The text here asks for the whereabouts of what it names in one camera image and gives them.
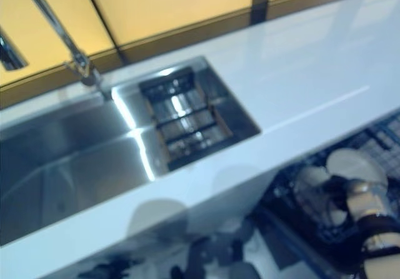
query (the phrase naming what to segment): kitchen counter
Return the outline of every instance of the kitchen counter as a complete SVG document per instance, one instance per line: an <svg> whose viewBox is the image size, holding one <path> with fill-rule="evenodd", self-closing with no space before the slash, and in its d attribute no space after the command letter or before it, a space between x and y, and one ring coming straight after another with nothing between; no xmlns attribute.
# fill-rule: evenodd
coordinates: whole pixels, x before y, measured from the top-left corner
<svg viewBox="0 0 400 279"><path fill-rule="evenodd" d="M7 244L1 278L52 273L400 108L399 28L400 0L344 0L105 74L114 85L204 56L261 133ZM88 92L74 84L17 104L1 125ZM179 205L132 222L157 200Z"/></svg>

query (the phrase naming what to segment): chrome faucet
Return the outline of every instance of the chrome faucet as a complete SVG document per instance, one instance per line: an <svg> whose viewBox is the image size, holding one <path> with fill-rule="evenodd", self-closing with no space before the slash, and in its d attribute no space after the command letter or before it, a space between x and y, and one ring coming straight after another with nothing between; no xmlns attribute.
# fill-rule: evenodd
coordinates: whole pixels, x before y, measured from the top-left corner
<svg viewBox="0 0 400 279"><path fill-rule="evenodd" d="M27 62L17 50L15 45L7 38L6 34L0 28L0 60L7 71L20 69L27 66Z"/></svg>
<svg viewBox="0 0 400 279"><path fill-rule="evenodd" d="M73 70L81 78L83 84L86 86L96 86L102 94L105 94L101 88L102 78L99 71L94 67L93 63L85 53L75 45L74 41L46 0L33 1L71 52L72 60L74 61L74 68L70 67L68 63L64 63L64 65Z"/></svg>

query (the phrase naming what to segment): dishwasher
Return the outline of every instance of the dishwasher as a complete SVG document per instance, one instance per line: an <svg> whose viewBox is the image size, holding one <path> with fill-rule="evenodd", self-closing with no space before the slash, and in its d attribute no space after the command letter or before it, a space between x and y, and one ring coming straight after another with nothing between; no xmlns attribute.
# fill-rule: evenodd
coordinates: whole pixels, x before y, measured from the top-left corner
<svg viewBox="0 0 400 279"><path fill-rule="evenodd" d="M180 237L183 219L126 244L138 249L129 259L88 265L78 278L397 278L380 271L395 273L400 254L400 111L279 167L238 223Z"/></svg>

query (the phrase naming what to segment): dishwasher rack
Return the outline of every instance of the dishwasher rack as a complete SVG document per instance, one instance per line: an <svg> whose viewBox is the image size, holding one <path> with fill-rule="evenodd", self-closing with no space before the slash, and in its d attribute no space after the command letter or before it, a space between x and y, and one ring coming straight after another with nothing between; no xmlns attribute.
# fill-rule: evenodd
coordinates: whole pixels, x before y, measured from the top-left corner
<svg viewBox="0 0 400 279"><path fill-rule="evenodd" d="M387 196L400 219L400 111L284 168L275 177L262 202L268 205L273 198L280 198L290 210L302 213L294 197L293 179L305 166L325 166L328 156L339 148L353 148L366 153L383 168L389 180ZM312 210L312 205L309 205L309 211ZM358 231L350 218L339 226L328 226L323 222L317 222L315 226L317 236L326 244L341 243Z"/></svg>

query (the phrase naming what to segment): yellow glass panel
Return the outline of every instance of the yellow glass panel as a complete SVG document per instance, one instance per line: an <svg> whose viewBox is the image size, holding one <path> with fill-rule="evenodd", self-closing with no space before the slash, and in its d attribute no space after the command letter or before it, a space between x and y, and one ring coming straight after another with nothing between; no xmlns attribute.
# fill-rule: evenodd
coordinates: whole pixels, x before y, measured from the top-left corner
<svg viewBox="0 0 400 279"><path fill-rule="evenodd" d="M245 8L251 0L96 0L118 44Z"/></svg>
<svg viewBox="0 0 400 279"><path fill-rule="evenodd" d="M87 54L113 47L90 0L47 0L76 44ZM28 62L6 71L0 63L0 84L70 60L69 51L32 0L0 0L0 24Z"/></svg>

